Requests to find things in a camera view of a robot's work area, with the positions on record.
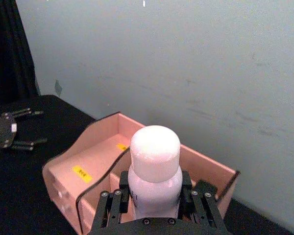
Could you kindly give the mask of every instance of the yellow label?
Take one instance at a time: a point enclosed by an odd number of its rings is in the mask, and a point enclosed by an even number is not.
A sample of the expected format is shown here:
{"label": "yellow label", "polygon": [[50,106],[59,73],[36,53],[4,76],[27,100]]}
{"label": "yellow label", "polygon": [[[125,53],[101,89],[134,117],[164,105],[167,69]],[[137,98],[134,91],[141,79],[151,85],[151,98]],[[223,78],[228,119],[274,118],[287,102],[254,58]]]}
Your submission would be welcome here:
{"label": "yellow label", "polygon": [[122,144],[122,143],[118,143],[118,144],[117,144],[117,147],[118,147],[120,150],[126,150],[126,149],[127,149],[127,146],[125,146],[125,145]]}
{"label": "yellow label", "polygon": [[72,170],[85,182],[89,183],[93,179],[84,169],[79,165],[73,166]]}

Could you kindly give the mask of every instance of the white wall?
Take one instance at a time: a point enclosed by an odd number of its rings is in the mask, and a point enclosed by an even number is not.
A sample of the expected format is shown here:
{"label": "white wall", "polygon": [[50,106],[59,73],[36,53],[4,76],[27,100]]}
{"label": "white wall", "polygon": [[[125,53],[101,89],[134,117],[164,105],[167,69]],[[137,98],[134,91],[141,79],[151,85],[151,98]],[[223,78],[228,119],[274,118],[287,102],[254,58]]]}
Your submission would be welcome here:
{"label": "white wall", "polygon": [[172,128],[294,231],[294,0],[17,0],[42,94]]}

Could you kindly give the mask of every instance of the bottle cap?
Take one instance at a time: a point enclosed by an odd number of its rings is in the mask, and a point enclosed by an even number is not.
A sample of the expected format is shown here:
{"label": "bottle cap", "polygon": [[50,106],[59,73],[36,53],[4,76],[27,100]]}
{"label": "bottle cap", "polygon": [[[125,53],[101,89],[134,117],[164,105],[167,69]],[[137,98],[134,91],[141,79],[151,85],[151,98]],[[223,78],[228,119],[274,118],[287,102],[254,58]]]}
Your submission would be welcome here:
{"label": "bottle cap", "polygon": [[131,140],[134,172],[141,179],[158,183],[172,178],[179,167],[180,139],[164,126],[146,126]]}

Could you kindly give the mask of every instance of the plastic bottle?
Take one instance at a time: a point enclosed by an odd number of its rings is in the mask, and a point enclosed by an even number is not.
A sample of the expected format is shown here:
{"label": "plastic bottle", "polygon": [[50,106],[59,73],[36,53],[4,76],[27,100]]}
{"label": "plastic bottle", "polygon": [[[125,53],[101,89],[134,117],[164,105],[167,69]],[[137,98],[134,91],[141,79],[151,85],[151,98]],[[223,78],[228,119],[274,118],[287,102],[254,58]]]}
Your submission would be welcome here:
{"label": "plastic bottle", "polygon": [[177,218],[182,171],[176,133],[164,126],[144,127],[132,137],[130,152],[128,183],[135,219]]}

